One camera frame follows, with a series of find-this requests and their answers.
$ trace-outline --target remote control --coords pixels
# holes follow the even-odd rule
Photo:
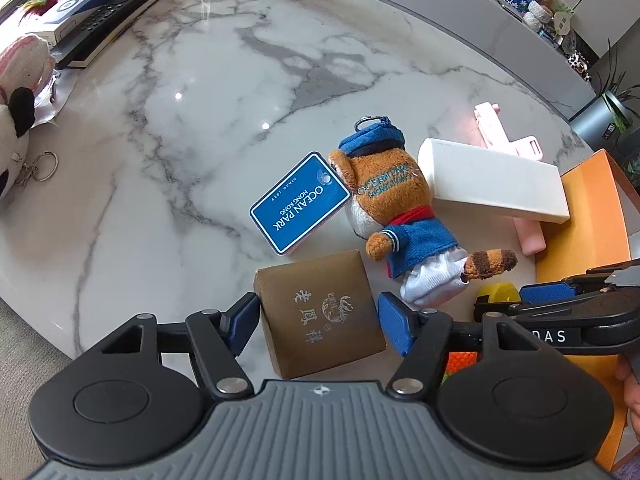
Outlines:
[[[96,10],[51,51],[56,68],[85,68],[157,0],[113,0]]]

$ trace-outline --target white pants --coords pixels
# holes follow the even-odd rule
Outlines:
[[[405,273],[400,297],[414,310],[438,308],[468,285],[460,278],[467,258],[468,253],[458,246],[429,256]]]

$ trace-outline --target ocean park hong kong tag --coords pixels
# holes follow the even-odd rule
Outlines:
[[[351,193],[317,152],[309,153],[249,213],[277,254],[286,254],[334,215]]]

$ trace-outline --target red collar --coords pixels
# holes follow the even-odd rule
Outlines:
[[[410,224],[411,222],[417,222],[418,220],[428,220],[430,218],[435,218],[433,209],[431,209],[431,207],[428,205],[421,205],[419,207],[409,209],[409,211],[407,211],[406,213],[402,213],[400,216],[395,217],[391,222],[389,222],[389,224]]]

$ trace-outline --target striped tail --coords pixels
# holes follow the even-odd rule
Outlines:
[[[486,280],[513,269],[517,263],[516,255],[507,249],[477,251],[466,260],[464,277],[467,280]]]

